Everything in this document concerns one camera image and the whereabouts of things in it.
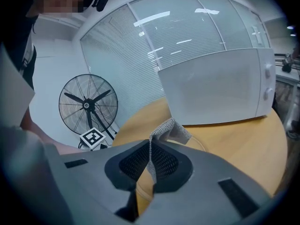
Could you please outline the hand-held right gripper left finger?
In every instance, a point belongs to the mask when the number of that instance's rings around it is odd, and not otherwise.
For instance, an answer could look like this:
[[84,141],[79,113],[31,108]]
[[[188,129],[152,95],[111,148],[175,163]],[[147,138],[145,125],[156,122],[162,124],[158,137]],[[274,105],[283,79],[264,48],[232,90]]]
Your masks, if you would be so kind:
[[149,160],[148,141],[59,155],[50,169],[73,225],[133,225],[138,219],[136,183]]

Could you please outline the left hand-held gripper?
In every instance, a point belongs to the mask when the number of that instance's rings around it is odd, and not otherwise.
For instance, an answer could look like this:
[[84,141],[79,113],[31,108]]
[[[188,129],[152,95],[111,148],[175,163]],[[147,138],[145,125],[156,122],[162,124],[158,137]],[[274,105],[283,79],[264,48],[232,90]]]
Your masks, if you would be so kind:
[[80,144],[87,146],[93,150],[101,144],[106,136],[97,130],[95,127],[80,135]]

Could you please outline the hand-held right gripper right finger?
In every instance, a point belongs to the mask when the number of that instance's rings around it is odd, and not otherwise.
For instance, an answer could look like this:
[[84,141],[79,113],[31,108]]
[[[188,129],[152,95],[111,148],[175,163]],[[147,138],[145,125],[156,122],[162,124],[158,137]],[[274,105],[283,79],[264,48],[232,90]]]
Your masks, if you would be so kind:
[[154,194],[139,217],[141,225],[233,225],[240,222],[243,217],[223,191],[222,181],[227,182],[226,188],[235,201],[244,205],[244,197],[236,190],[240,187],[255,204],[252,211],[271,200],[263,187],[223,158],[172,142],[163,142],[163,145],[186,155],[193,172],[177,191]]

